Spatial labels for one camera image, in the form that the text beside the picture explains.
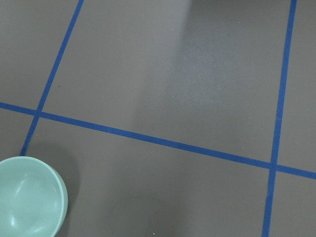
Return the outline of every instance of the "gray surface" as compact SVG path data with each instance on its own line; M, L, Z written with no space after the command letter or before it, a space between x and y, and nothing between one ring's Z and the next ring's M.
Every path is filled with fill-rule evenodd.
M298 1L279 163L316 171L315 1Z
M76 3L0 3L0 102L36 108ZM269 161L289 3L86 0L44 110ZM311 171L315 9L298 1L279 156ZM0 109L0 160L31 121ZM268 170L45 119L27 155L66 182L58 237L261 236ZM315 185L277 173L272 237L314 236Z
M44 111L269 161L288 11L87 1Z
M315 236L315 193L315 180L277 173L270 236Z
M77 1L0 1L0 101L36 109Z
M268 170L46 119L27 155L69 187L59 237L261 233Z

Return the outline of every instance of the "blue grid line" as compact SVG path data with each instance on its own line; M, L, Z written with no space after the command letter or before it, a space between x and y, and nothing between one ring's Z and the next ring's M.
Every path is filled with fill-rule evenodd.
M11 111L22 113L22 114L27 114L27 115L34 115L36 113L36 110L27 109L27 108L23 108L20 106L11 105L11 104L2 103L2 102L0 102L0 108L5 109L5 110L11 110ZM157 138L157 137L151 137L151 136L147 136L147 135L143 135L143 134L139 134L139 133L135 133L135 132L124 131L124 130L113 128L113 127L107 127L104 125L86 122L86 121L73 119L73 118L68 118L68 117L64 117L64 116L60 116L60 115L54 115L51 113L41 112L39 114L39 117L43 118L43 119L49 119L49 120L54 120L57 122L62 122L62 123L74 125L74 126L84 127L84 128L88 128L88 129L92 129L92 130L107 132L107 133L111 133L111 134L115 134L115 135L119 135L119 136L125 136L125 137L129 137L129 138L136 139L136 140L151 142L151 143L155 143L158 145L168 146L168 144L169 144L172 146L168 146L168 147L173 147L173 148L177 148L180 150L185 150L185 151L189 151L189 152L193 152L193 153L203 154L206 156L217 157L220 159L227 159L226 157L231 157L231 156L236 157L236 158L241 158L240 160L233 160L233 159L227 159L227 160L240 162L240 163L244 163L244 164L248 164L248 165L252 165L252 166L256 166L256 167L270 169L270 166L271 166L269 162L259 161L259 160L246 158L246 157L235 156L232 154L218 152L218 151L214 151L211 149L196 147L196 146L187 145L187 144L183 144L183 143L168 141L168 140ZM258 163L258 165L254 165L248 161L256 161L256 162L258 161L259 163ZM301 176L304 178L316 179L316 172L292 168L292 167L279 165L279 164L276 166L276 170L279 172L288 173L288 174L292 174L292 175L296 175L296 176Z
M78 3L77 3L76 9L75 9L74 14L73 14L73 16L71 18L71 21L69 23L69 26L68 26L68 29L66 31L66 34L64 36L63 42L62 42L62 44L61 44L61 46L59 48L59 51L58 51L57 57L55 59L54 65L53 65L53 67L51 69L51 72L49 74L49 77L48 77L47 83L45 85L44 91L43 91L42 96L40 98L40 101L39 101L38 107L36 109L35 115L33 117L30 129L29 129L28 134L27 134L27 136L25 138L25 141L24 141L24 144L23 144L20 156L25 156L25 154L26 154L26 151L27 151L28 146L30 144L31 138L32 138L32 136L34 134L34 131L36 129L36 126L38 124L38 121L39 121L39 118L40 118L40 113L43 110L44 104L45 104L46 99L48 97L49 90L51 88L51 85L53 84L53 81L54 81L57 69L59 67L61 59L62 59L63 54L65 52L68 40L69 40L70 35L71 35L71 33L73 31L73 28L75 26L75 23L76 23L76 20L78 18L78 15L80 13L80 9L81 9L82 4L83 4L83 0L79 0Z
M287 72L288 72L288 64L289 64L289 57L290 57L295 9L296 9L296 0L292 0L290 11L289 11L288 22L287 22L286 37L285 37L280 88L279 88L277 109L276 109L276 122L275 122L275 130L274 130L273 144L272 144L272 151L271 151L271 168L269 172L268 191L267 191L265 214L264 214L263 227L262 227L262 237L268 237L269 232L270 232L271 213L272 213L273 197L274 197L274 190L275 190L275 184L276 184L277 159L278 159L278 151L279 151L279 145L280 145L283 108L284 108L284 101L285 101L286 81L287 81Z

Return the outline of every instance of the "bowl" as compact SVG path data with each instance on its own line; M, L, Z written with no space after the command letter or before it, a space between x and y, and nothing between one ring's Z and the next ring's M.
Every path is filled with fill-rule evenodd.
M54 237L67 207L65 183L48 164L32 157L0 162L0 237Z

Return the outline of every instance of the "light green plastic bowl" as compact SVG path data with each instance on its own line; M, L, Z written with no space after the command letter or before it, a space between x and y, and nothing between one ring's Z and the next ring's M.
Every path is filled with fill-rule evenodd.
M0 237L54 237L66 216L60 175L32 157L0 162Z

